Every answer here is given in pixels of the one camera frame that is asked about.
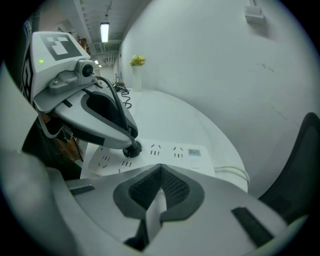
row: black mesh grille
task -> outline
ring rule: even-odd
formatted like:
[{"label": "black mesh grille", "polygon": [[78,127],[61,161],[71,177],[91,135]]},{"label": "black mesh grille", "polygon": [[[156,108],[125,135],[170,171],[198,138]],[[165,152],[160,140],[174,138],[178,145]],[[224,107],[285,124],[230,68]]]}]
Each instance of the black mesh grille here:
[{"label": "black mesh grille", "polygon": [[167,209],[170,209],[171,207],[181,203],[189,195],[189,186],[181,179],[169,173],[167,170],[162,170],[161,181],[161,187],[165,194]]},{"label": "black mesh grille", "polygon": [[124,128],[124,124],[120,118],[118,109],[107,97],[92,93],[89,96],[86,104],[91,110],[100,116],[104,117],[115,125]]},{"label": "black mesh grille", "polygon": [[133,184],[129,189],[129,195],[134,201],[147,210],[157,195],[160,186],[161,171],[159,169]]}]

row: ceiling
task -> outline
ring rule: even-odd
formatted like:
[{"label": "ceiling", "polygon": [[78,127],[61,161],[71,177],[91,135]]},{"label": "ceiling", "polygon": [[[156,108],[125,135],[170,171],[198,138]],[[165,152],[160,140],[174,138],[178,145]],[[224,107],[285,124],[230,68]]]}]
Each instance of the ceiling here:
[{"label": "ceiling", "polygon": [[[81,38],[86,38],[91,58],[113,67],[123,34],[142,0],[57,0]],[[101,42],[100,23],[109,22],[108,42]]]}]

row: yellow flower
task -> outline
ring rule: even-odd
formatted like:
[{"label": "yellow flower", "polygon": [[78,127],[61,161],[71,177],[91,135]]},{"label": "yellow flower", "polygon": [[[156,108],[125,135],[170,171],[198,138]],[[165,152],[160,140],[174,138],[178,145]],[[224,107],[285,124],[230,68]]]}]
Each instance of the yellow flower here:
[{"label": "yellow flower", "polygon": [[139,55],[133,55],[130,61],[131,66],[142,66],[145,64],[145,57]]}]

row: black chair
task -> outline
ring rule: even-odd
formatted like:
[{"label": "black chair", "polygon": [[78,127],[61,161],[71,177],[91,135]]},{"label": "black chair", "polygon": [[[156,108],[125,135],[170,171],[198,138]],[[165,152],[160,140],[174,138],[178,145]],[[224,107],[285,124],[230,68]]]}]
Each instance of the black chair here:
[{"label": "black chair", "polygon": [[320,187],[320,119],[303,119],[291,155],[274,184],[259,198],[288,224],[309,214]]}]

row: ceiling light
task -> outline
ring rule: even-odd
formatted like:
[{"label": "ceiling light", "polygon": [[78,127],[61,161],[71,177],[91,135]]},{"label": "ceiling light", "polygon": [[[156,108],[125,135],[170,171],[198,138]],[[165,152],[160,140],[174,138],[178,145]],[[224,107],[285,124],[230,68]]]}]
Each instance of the ceiling light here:
[{"label": "ceiling light", "polygon": [[108,42],[108,33],[109,33],[109,23],[108,22],[100,23],[100,32],[101,32],[102,43],[107,43]]}]

